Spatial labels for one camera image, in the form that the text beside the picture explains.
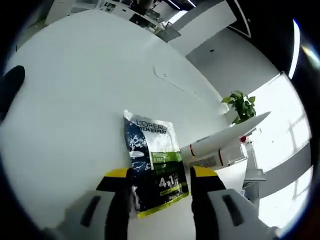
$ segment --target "green label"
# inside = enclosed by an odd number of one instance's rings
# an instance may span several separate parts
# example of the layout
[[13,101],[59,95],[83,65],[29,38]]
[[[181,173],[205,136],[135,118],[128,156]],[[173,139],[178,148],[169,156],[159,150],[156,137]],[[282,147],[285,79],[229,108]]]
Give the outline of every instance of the green label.
[[151,152],[152,162],[154,164],[161,164],[167,162],[180,162],[182,160],[181,154],[178,151],[168,152]]

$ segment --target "white tabletop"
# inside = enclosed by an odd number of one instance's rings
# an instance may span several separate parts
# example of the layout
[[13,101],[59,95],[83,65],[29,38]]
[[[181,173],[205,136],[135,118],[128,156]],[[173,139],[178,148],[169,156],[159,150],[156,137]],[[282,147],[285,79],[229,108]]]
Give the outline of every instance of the white tabletop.
[[[104,173],[131,165],[125,109],[172,122],[181,147],[227,126],[217,114],[220,96],[191,63],[149,31],[107,12],[88,10],[49,25],[7,69],[16,65],[25,67],[26,77],[1,126],[1,153],[18,200],[39,227],[56,226]],[[171,236],[182,229],[194,234],[190,201],[151,216],[149,224],[167,218],[177,224]],[[184,215],[190,218],[181,220]],[[129,230],[139,232],[143,223]]]

